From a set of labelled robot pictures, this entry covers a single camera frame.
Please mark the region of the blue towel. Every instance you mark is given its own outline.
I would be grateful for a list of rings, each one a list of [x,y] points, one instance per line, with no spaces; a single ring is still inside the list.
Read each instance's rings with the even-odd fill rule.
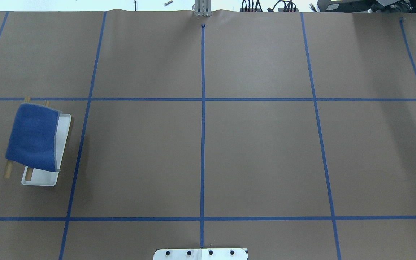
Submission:
[[[59,172],[56,134],[61,111],[22,103],[14,117],[5,158],[27,167]]]

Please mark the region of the white towel rack with wooden bars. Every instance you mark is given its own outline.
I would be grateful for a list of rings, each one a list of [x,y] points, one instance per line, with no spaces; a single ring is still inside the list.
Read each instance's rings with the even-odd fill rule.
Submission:
[[[26,96],[23,103],[31,103],[30,97]],[[45,100],[44,106],[50,107],[50,101]],[[57,126],[56,134],[56,158],[57,165],[61,168],[61,163],[65,151],[65,147],[68,141],[68,135],[71,127],[72,117],[70,114],[61,112],[59,123]],[[5,179],[8,179],[13,171],[14,161],[6,159],[4,175]],[[22,185],[28,186],[54,186],[57,183],[59,172],[48,172],[36,168],[24,166],[24,172],[22,174]]]

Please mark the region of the black monitor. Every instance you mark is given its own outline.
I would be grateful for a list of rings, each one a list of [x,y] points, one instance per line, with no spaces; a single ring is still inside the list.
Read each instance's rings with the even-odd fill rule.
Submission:
[[[416,13],[416,0],[318,0],[321,13]]]

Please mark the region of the aluminium frame post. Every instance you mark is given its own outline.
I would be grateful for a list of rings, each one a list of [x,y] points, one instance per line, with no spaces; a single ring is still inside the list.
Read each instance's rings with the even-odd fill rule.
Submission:
[[[210,17],[212,15],[211,7],[211,0],[195,0],[193,5],[194,16]]]

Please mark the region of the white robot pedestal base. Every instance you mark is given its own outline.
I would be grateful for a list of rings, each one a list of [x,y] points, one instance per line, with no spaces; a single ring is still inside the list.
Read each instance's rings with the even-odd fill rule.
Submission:
[[[248,260],[243,248],[177,248],[156,250],[154,260]]]

